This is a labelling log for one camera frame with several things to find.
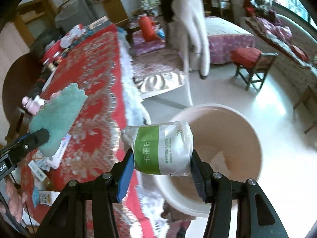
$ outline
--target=red tablecloth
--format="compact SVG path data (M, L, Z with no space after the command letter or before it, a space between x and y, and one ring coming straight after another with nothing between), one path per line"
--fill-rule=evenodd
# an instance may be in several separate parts
M88 99L69 131L72 139L60 167L47 174L57 191L72 179L79 182L94 180L110 171L114 163L124 157L124 151L119 148L119 131L126 126L126 119L115 25L97 32L70 51L42 97L48 99L70 83L78 83ZM22 161L21 181L22 188L29 194L30 215L40 223L50 207L39 204L34 209L32 203L34 180L28 163L35 152L29 153ZM118 231L121 238L130 237L130 227L133 226L134 232L139 230L138 237L152 238L153 230L142 214L135 185L137 178L134 173L124 202L114 204ZM91 203L87 206L87 220L88 237L93 237Z

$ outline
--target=teal sponge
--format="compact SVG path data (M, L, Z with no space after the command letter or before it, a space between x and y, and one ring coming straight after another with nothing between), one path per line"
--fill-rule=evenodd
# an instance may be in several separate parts
M87 98L77 83L72 83L64 88L58 97L43 105L33 117L29 125L30 132L44 128L50 134L49 141L39 147L44 156L51 157L56 153Z

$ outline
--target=human hand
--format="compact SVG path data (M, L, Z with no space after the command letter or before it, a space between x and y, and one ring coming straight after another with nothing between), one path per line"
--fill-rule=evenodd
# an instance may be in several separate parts
M9 211L15 217L18 223L22 221L23 203L28 199L24 190L17 190L9 176L5 178L5 190L9 196ZM0 212L5 214L6 210L2 203L0 203Z

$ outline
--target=plastic bag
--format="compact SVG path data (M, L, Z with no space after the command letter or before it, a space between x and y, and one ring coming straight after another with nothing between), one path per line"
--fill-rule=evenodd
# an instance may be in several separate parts
M138 171L173 176L191 173L193 134L187 122L126 127L121 138L125 152L132 148Z

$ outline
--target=window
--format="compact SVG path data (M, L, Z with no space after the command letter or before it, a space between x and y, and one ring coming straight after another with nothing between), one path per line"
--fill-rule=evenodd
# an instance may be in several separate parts
M305 9L305 7L302 5L302 3L299 0L274 0L274 2L296 13L303 20L309 22L314 28L317 29L315 22L312 20L312 18L308 14L308 11Z

